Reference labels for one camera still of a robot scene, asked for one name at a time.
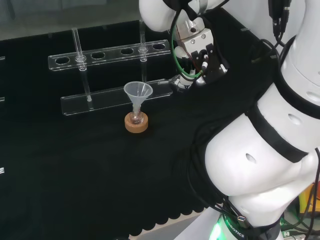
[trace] clear acrylic shelf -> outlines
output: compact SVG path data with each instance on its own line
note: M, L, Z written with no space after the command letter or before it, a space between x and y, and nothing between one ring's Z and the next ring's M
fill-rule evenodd
M126 60L139 59L142 57L139 48L140 43L108 47L82 51L84 61L77 60L77 52L64 53L59 55L48 56L49 69L52 71L61 71L66 69L79 68L86 66L114 63ZM146 52L143 57L159 56L170 54L170 45L168 40L150 41L145 43Z
M146 101L167 97L173 93L169 86L169 81L165 79L148 81L147 83L152 86L153 94ZM131 104L131 101L125 93L123 86L91 92L91 102L88 102L86 94L61 97L61 109L65 116L127 104Z

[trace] test tube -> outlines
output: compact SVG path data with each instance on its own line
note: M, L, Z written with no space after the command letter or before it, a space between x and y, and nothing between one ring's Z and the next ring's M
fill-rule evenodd
M90 87L88 83L87 66L85 64L86 56L84 56L82 53L78 29L75 27L72 28L72 36L73 36L74 46L76 50L75 60L80 64L79 70L80 70L80 75L81 75L81 80L82 80L86 100L88 102L88 107L89 109L93 109L91 92L90 92Z
M147 52L148 49L146 47L146 25L145 22L140 19L139 21L139 28L140 28L140 62L141 62L141 78L142 82L147 82Z

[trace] white wall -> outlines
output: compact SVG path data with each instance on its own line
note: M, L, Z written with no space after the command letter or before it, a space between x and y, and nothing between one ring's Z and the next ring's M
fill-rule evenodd
M223 8L258 38L277 43L269 16L268 0L230 0ZM289 22L282 38L284 43L298 33L304 15L305 0L292 0Z

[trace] acrylic test tube rack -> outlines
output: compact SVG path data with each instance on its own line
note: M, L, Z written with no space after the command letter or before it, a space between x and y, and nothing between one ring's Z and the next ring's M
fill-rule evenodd
M121 61L140 59L141 81L147 82L147 61L149 57L170 54L168 40L146 42L145 23L140 20L140 43L82 51L76 28L72 29L76 52L51 55L48 57L48 67L52 71L63 71L78 68L84 88L84 94L61 97L61 110L65 116L81 114L101 109L130 104L124 88L117 87L101 91L90 91L87 67ZM157 99L170 96L173 92L165 79L148 81L153 88L153 94L147 99Z

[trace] table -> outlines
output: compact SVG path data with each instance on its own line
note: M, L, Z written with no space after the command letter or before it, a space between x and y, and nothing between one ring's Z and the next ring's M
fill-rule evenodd
M149 128L130 134L120 106L71 117L60 97L83 93L77 69L52 72L49 55L74 51L71 31L0 42L0 239L113 240L204 206L173 166L203 122L241 113L272 82L274 61L251 64L258 40L223 9L210 13L229 72L188 94L146 101ZM139 22L79 30L83 50L139 42ZM168 39L146 33L146 40ZM148 81L171 78L172 57L148 60ZM88 68L92 91L141 77L139 60Z

